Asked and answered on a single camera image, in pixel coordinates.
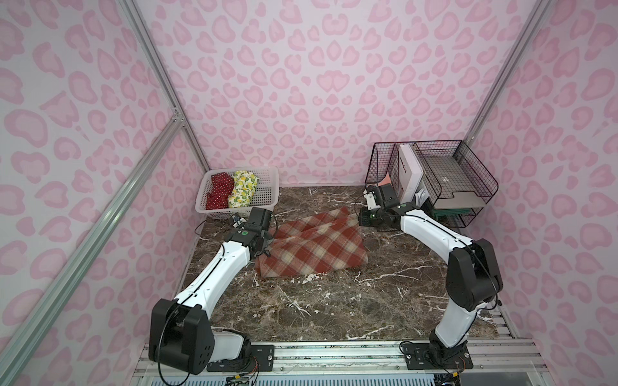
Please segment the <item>wire mesh organizer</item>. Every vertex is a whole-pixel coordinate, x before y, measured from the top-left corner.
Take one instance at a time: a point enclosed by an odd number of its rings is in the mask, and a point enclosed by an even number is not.
[[[423,168],[422,182],[429,192],[428,203],[455,198],[454,193],[472,192],[489,200],[498,191],[498,182],[472,150],[461,140],[419,142],[377,142],[373,145],[365,185],[377,185],[388,173],[399,191],[399,145],[410,145]],[[483,208],[470,208],[464,214],[441,218],[449,227],[464,228]]]

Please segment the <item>red polka dot fabric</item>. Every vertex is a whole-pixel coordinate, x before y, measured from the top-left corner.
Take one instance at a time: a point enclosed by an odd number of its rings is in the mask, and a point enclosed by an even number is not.
[[[206,209],[227,208],[227,197],[234,190],[234,179],[227,173],[218,173],[210,177],[210,180],[213,183],[213,190],[208,193]]]

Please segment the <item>white box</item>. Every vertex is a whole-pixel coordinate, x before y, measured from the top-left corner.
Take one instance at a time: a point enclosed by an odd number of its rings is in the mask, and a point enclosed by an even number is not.
[[[414,200],[418,183],[423,178],[423,167],[410,145],[399,145],[399,191],[400,203]]]

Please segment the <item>brown marble table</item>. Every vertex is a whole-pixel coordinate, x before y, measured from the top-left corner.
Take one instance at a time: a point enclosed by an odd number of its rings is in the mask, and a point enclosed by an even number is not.
[[[277,221],[362,202],[361,187],[281,188]],[[253,263],[242,269],[214,309],[213,327],[239,330],[253,341],[400,340],[427,338],[447,303],[446,264],[402,232],[362,228],[369,264],[327,274],[261,279]],[[185,286],[210,262],[227,222],[209,219],[190,263]],[[497,336],[481,319],[473,337]]]

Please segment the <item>black cable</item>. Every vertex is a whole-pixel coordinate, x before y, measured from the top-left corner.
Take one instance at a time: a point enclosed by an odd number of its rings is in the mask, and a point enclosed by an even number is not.
[[[199,237],[201,237],[201,233],[197,233],[197,228],[199,228],[202,224],[204,224],[206,222],[206,220],[208,220],[208,217],[206,217],[204,219],[204,221],[200,222],[199,224],[197,224],[197,226],[195,227],[195,229],[193,230],[193,232],[198,235]]]
[[[279,223],[277,222],[277,216],[275,214],[273,214],[274,217],[274,235],[273,235],[273,239],[275,237],[277,237],[277,232],[279,231]]]
[[[432,223],[431,221],[427,221],[427,219],[425,219],[424,217],[421,216],[417,216],[415,214],[404,214],[403,216],[409,216],[409,217],[416,217],[417,219],[421,219],[425,222],[430,223],[431,225],[433,225],[434,227],[438,228],[439,230],[442,230],[444,233],[448,234],[449,236],[451,236],[452,238],[454,238],[455,240],[459,241],[461,244],[463,244],[463,247],[465,249],[468,249],[468,251],[470,252],[470,254],[472,256],[474,256],[474,258],[476,259],[476,261],[478,261],[479,265],[481,266],[481,268],[483,268],[483,270],[485,271],[485,273],[487,274],[487,278],[489,278],[489,282],[491,283],[491,286],[494,287],[494,295],[496,296],[496,300],[497,300],[497,295],[498,295],[498,289],[496,288],[496,285],[494,284],[494,280],[491,278],[491,275],[489,274],[489,271],[487,270],[487,268],[485,268],[485,265],[481,262],[481,259],[476,255],[476,252],[470,248],[469,245],[467,245],[466,243],[464,243],[459,237],[455,236],[454,234],[448,232],[447,230],[444,230],[442,227],[439,227],[438,225]]]
[[[470,323],[470,325],[468,326],[468,329],[463,333],[461,339],[459,340],[459,342],[457,342],[457,344],[455,346],[459,346],[462,343],[462,341],[464,340],[466,334],[470,332],[470,329],[472,328],[472,325],[474,324],[475,321],[476,321],[476,313],[474,313],[474,318],[472,319],[472,323]]]
[[[360,198],[361,198],[361,197],[365,194],[365,189],[366,189],[366,188],[364,188],[364,189],[363,189],[363,192],[362,192],[362,193],[360,193],[360,194],[358,195],[358,197],[356,197],[356,199],[354,200],[354,204],[353,204],[353,206],[354,206],[354,214],[356,215],[356,218],[357,218],[357,220],[359,220],[359,221],[360,221],[360,214],[356,212],[356,202],[357,202],[357,201],[358,201],[358,200],[359,200],[359,199],[360,199]]]
[[[206,217],[206,219],[204,219],[204,221],[202,221],[199,224],[197,224],[197,226],[193,230],[193,232],[200,237],[200,240],[208,240],[207,238],[203,238],[200,233],[197,233],[197,228],[199,228],[202,224],[204,224],[206,222],[206,220],[208,220],[208,217]],[[223,249],[223,254],[222,254],[222,256],[223,256],[226,253],[226,247],[219,240],[216,240],[216,239],[213,239],[213,240],[218,242],[219,244],[221,244],[221,248]]]
[[[197,228],[200,227],[201,224],[204,224],[206,222],[206,220],[202,221],[197,227],[195,227],[195,233],[197,235],[200,236],[201,235],[199,233],[197,233]],[[223,243],[221,243],[218,240],[217,241],[219,244],[221,244],[221,248],[223,249],[222,251],[222,255],[219,258],[219,261],[217,261],[217,263],[214,265],[214,267],[210,270],[210,272],[208,273],[208,275],[206,275],[206,277],[201,281],[201,283],[197,286],[196,289],[193,290],[193,292],[199,290],[201,288],[201,286],[206,282],[206,280],[208,280],[208,278],[210,277],[210,275],[214,272],[214,270],[217,268],[217,266],[219,265],[219,263],[223,260],[223,255],[226,252],[226,247],[223,245]],[[178,309],[180,308],[180,306],[182,306],[187,300],[189,300],[191,298],[192,295],[189,295],[186,299],[184,299],[181,303],[176,304],[176,307],[174,308],[174,310],[169,314],[169,316],[166,318],[165,323],[163,324],[163,330],[161,331],[161,336],[159,337],[159,345],[157,346],[157,353],[156,353],[156,362],[157,362],[157,369],[159,371],[159,377],[161,378],[161,381],[163,381],[164,384],[166,384],[167,386],[181,386],[183,385],[187,379],[189,379],[189,376],[191,375],[191,373],[187,373],[187,376],[185,378],[185,380],[183,380],[181,383],[179,384],[169,384],[164,378],[163,378],[163,373],[161,372],[161,344],[163,343],[163,336],[165,334],[165,329],[167,328],[167,325],[169,324],[169,321],[172,319],[173,316],[176,315],[176,312],[178,311]]]
[[[251,383],[251,386],[254,386],[257,382],[258,382],[258,377],[260,376],[260,362],[258,362],[258,358],[255,358],[255,362],[258,364],[258,371],[256,373],[254,373],[255,379],[253,380],[253,382]]]
[[[409,340],[404,340],[404,341],[402,341],[401,343],[399,343],[399,351],[403,354],[403,356],[410,355],[409,353],[404,353],[403,345],[412,345],[412,344],[414,344],[414,343],[410,342]],[[445,368],[444,368],[444,367],[442,367],[442,366],[438,366],[436,363],[434,363],[434,362],[433,362],[433,360],[431,360],[429,357],[427,357],[427,351],[425,351],[425,352],[423,353],[423,359],[424,359],[425,361],[429,362],[429,363],[430,363],[432,366],[434,366],[435,368],[437,368],[437,369],[441,369],[441,370],[446,371],[446,374],[448,374],[448,375],[449,375],[449,377],[447,378],[447,380],[448,380],[449,378],[451,378],[451,379],[455,380],[455,377],[453,376],[453,374],[451,374],[451,372],[450,372],[450,371],[448,371],[447,369],[445,369]]]
[[[165,329],[167,328],[169,321],[172,319],[172,316],[175,316],[176,311],[178,311],[180,306],[182,306],[187,300],[189,300],[190,297],[191,296],[188,296],[186,299],[182,301],[182,303],[177,304],[174,310],[169,314],[169,316],[165,320],[165,324],[163,324],[163,330],[161,331],[161,336],[159,337],[159,345],[157,346],[157,349],[156,349],[156,363],[157,363],[157,369],[159,370],[159,377],[161,378],[161,381],[163,381],[163,383],[166,384],[167,386],[181,386],[187,381],[187,379],[189,379],[189,376],[191,375],[191,373],[188,372],[187,376],[185,377],[185,380],[183,380],[179,384],[172,385],[172,384],[169,384],[165,380],[165,378],[163,378],[163,373],[161,372],[161,345],[163,344],[163,335],[165,333]]]
[[[494,309],[496,309],[496,307],[501,306],[502,302],[498,299],[498,295],[496,295],[496,302],[494,303],[492,308],[481,308],[481,309],[485,309],[487,311],[492,311]]]

